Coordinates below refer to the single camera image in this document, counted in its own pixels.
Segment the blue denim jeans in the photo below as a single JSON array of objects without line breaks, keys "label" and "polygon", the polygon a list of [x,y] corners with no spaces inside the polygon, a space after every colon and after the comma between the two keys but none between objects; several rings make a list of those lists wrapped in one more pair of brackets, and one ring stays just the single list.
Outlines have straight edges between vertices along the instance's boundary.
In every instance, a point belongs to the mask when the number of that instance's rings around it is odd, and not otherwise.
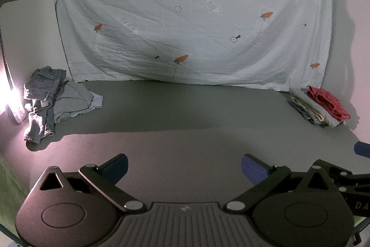
[{"label": "blue denim jeans", "polygon": [[53,106],[64,90],[65,80],[66,70],[45,66],[35,70],[24,85],[24,100],[31,105],[25,141],[39,144],[55,133]]}]

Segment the red folded garment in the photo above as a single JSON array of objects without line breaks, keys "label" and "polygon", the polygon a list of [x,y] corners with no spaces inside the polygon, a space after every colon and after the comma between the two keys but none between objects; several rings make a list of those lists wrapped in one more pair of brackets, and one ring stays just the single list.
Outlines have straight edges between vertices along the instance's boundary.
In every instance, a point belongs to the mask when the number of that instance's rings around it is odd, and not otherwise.
[{"label": "red folded garment", "polygon": [[329,91],[322,88],[308,86],[306,94],[311,100],[324,108],[330,116],[337,121],[343,122],[351,118],[351,115],[344,109],[339,99]]}]

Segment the white folded garment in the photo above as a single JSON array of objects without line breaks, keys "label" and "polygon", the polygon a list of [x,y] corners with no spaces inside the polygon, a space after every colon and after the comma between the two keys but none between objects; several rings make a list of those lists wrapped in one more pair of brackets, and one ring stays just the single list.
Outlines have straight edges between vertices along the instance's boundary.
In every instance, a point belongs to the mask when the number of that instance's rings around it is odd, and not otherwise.
[{"label": "white folded garment", "polygon": [[325,108],[323,108],[317,102],[309,98],[308,95],[306,94],[306,89],[290,88],[289,93],[294,98],[296,98],[299,101],[299,103],[306,106],[312,113],[318,115],[321,122],[325,122],[326,124],[328,124],[328,126],[334,128],[340,125],[341,123],[345,123],[335,119],[332,115],[330,115],[328,111],[326,111]]}]

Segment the light grey-blue garment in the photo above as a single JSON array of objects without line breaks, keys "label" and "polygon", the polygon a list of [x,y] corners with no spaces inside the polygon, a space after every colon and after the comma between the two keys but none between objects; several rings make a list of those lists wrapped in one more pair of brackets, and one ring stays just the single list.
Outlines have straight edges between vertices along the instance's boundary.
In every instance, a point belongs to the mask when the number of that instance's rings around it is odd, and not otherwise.
[{"label": "light grey-blue garment", "polygon": [[54,123],[58,124],[102,107],[103,96],[89,91],[82,83],[68,81],[53,106]]}]

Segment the white rounded board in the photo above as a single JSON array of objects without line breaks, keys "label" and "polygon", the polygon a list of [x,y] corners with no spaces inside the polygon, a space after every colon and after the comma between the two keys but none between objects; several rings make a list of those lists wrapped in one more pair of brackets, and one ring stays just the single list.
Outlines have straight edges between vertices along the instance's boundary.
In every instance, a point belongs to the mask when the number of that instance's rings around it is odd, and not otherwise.
[{"label": "white rounded board", "polygon": [[8,87],[8,107],[17,123],[27,117],[23,86],[45,66],[71,74],[62,45],[53,0],[17,0],[1,6],[1,46]]}]

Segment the white carrot print sheet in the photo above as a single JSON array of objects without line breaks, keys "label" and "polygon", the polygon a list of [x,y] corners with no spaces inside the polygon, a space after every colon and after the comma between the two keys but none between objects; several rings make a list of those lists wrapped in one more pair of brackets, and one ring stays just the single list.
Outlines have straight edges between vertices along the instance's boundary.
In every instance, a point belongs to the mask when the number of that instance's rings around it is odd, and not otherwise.
[{"label": "white carrot print sheet", "polygon": [[319,87],[332,0],[54,0],[75,81]]}]

